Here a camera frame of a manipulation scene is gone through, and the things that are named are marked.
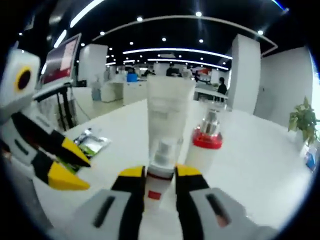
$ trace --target red bottle cap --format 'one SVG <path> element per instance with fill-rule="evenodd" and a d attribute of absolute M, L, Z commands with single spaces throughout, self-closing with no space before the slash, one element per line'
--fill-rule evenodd
<path fill-rule="evenodd" d="M 220 133 L 215 136 L 207 135 L 201 132 L 199 128 L 196 128 L 192 136 L 192 142 L 195 146 L 200 148 L 220 149 L 223 143 L 223 139 Z"/>

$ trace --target black ceiling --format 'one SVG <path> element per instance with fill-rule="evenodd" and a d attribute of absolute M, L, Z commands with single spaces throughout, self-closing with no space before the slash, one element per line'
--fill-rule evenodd
<path fill-rule="evenodd" d="M 68 38 L 82 33 L 81 41 L 85 44 L 94 43 L 112 47 L 113 50 L 108 54 L 115 55 L 117 64 L 122 64 L 126 57 L 144 62 L 148 58 L 157 58 L 159 53 L 163 53 L 122 54 L 123 51 L 144 48 L 189 48 L 226 54 L 237 34 L 257 39 L 261 45 L 261 52 L 272 47 L 267 41 L 237 27 L 209 20 L 186 18 L 142 22 L 93 41 L 101 31 L 107 32 L 134 22 L 138 16 L 144 19 L 172 15 L 194 16 L 197 11 L 201 11 L 203 16 L 227 20 L 254 31 L 263 30 L 264 35 L 279 46 L 270 54 L 304 45 L 297 25 L 290 16 L 290 11 L 284 14 L 284 10 L 272 0 L 104 0 L 73 28 L 69 28 L 73 17 L 90 2 L 91 0 L 74 0 L 73 4 L 70 4 L 70 1 L 66 1 L 64 12 L 61 11 L 63 1 L 58 2 L 59 11 L 55 11 L 55 18 L 57 13 L 61 15 L 57 18 L 59 23 L 55 22 L 56 27 L 52 27 L 49 32 L 52 36 L 49 41 L 51 48 L 63 29 L 67 29 Z M 224 61 L 220 57 L 199 53 L 175 52 L 174 54 L 176 57 L 182 55 L 180 59 L 183 60 L 216 65 L 221 65 Z"/>

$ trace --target green leaves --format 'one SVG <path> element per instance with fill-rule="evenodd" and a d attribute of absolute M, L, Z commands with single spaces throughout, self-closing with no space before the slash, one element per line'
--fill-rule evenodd
<path fill-rule="evenodd" d="M 311 108 L 307 97 L 304 97 L 303 104 L 294 107 L 294 112 L 290 113 L 289 131 L 302 131 L 303 141 L 307 141 L 308 145 L 317 139 L 316 125 L 320 120 L 316 119 L 316 114 Z"/>

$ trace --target yellow circle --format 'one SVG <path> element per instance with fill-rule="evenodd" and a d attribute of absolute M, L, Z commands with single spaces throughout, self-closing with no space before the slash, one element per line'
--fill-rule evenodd
<path fill-rule="evenodd" d="M 16 75 L 15 81 L 14 81 L 14 90 L 15 90 L 15 92 L 21 92 L 28 86 L 28 83 L 30 82 L 30 80 L 28 81 L 28 83 L 25 85 L 24 88 L 19 89 L 19 81 L 21 79 L 21 76 L 27 71 L 29 71 L 31 73 L 31 68 L 29 66 L 24 66 L 24 67 L 21 68 L 21 70 Z"/>

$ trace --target white table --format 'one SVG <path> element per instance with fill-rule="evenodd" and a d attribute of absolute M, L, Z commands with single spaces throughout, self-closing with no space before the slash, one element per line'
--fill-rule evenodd
<path fill-rule="evenodd" d="M 193 101 L 180 163 L 186 157 L 191 132 L 203 114 L 204 103 Z M 286 128 L 238 110 L 221 112 L 219 118 L 224 143 L 216 152 L 205 179 L 211 187 L 221 188 L 243 204 L 257 224 L 281 228 L 299 206 L 311 178 L 293 139 Z M 58 228 L 93 194 L 109 189 L 120 171 L 147 165 L 149 161 L 146 100 L 78 125 L 66 135 L 74 139 L 88 127 L 101 128 L 101 134 L 113 141 L 92 159 L 91 168 L 83 168 L 78 173 L 91 184 L 89 190 L 57 191 L 34 180 L 44 212 Z M 152 239 L 182 239 L 173 184 L 164 196 L 159 214 L 142 220 L 140 239 L 150 239 L 150 234 L 154 236 Z"/>
<path fill-rule="evenodd" d="M 203 88 L 200 88 L 200 87 L 196 87 L 194 91 L 196 93 L 202 93 L 202 94 L 216 96 L 216 97 L 223 98 L 223 99 L 228 99 L 227 95 L 224 95 L 224 94 L 222 94 L 220 92 L 213 91 L 213 90 L 208 90 L 208 89 L 203 89 Z"/>

